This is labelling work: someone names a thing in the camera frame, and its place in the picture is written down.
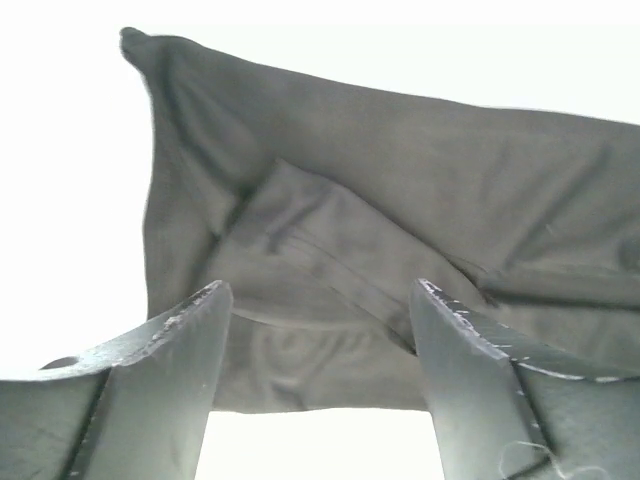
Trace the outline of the black t shirt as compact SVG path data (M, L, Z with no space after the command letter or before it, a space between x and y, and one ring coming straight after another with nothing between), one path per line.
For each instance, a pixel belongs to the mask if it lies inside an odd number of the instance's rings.
M213 406L424 408L425 279L609 368L639 368L639 129L369 89L121 33L151 98L148 313L233 295Z

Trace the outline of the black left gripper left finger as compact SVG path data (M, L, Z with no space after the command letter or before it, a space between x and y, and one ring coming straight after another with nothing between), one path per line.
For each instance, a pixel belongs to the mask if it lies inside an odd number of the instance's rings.
M215 281L136 328L1 377L5 479L192 479L233 297Z

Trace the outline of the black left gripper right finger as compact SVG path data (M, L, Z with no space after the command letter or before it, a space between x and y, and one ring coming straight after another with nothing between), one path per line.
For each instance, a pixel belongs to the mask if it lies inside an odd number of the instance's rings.
M420 279L410 320L448 479L639 475L639 376L535 341Z

